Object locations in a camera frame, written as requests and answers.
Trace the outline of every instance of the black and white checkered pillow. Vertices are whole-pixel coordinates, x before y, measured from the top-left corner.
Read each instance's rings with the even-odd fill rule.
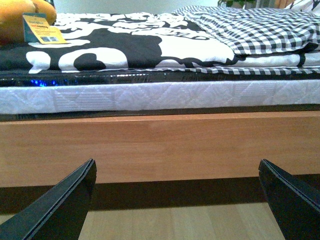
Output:
[[[320,16],[274,8],[186,6],[174,12],[198,24],[235,54],[272,54],[320,45]]]

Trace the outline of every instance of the bed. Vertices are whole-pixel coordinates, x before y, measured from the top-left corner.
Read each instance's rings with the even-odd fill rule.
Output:
[[[319,174],[319,22],[60,13],[67,45],[0,47],[0,187],[54,185],[90,158],[97,183],[256,177],[264,158]]]

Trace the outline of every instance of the wooden bed frame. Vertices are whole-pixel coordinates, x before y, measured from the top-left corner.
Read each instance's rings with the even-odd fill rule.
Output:
[[[97,183],[258,176],[261,159],[320,174],[320,111],[0,122],[0,187],[55,185],[86,160]]]

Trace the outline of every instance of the quilted fabric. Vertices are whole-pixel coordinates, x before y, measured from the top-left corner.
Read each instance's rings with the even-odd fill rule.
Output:
[[[0,114],[320,104],[320,80],[0,87]]]

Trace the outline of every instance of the stuffed toy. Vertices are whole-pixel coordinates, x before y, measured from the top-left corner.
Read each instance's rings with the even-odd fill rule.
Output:
[[[0,46],[24,41],[23,13],[45,13],[49,25],[57,18],[45,0],[0,0]]]

